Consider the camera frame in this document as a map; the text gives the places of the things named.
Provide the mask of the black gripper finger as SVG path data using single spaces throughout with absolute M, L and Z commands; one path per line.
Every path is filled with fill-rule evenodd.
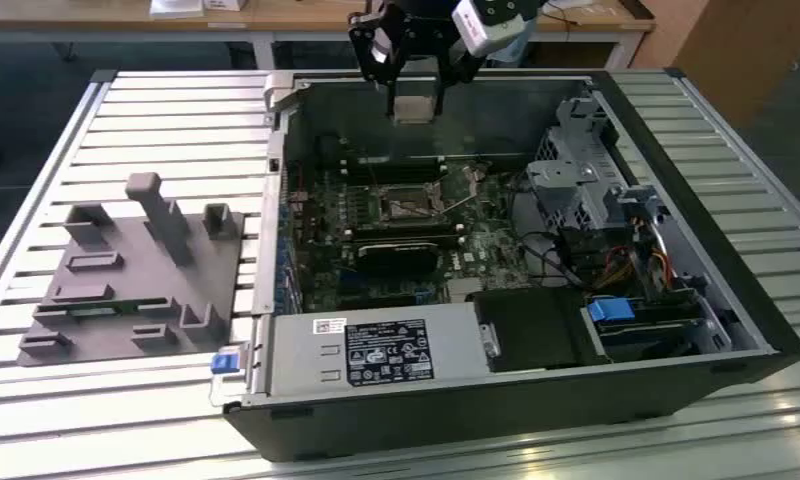
M 357 12 L 348 18 L 348 36 L 365 81 L 386 92 L 386 116 L 394 115 L 396 82 L 409 56 L 402 10 Z
M 473 56 L 465 49 L 458 33 L 446 30 L 434 31 L 434 58 L 437 65 L 434 116 L 440 116 L 446 88 L 473 80 L 485 58 Z

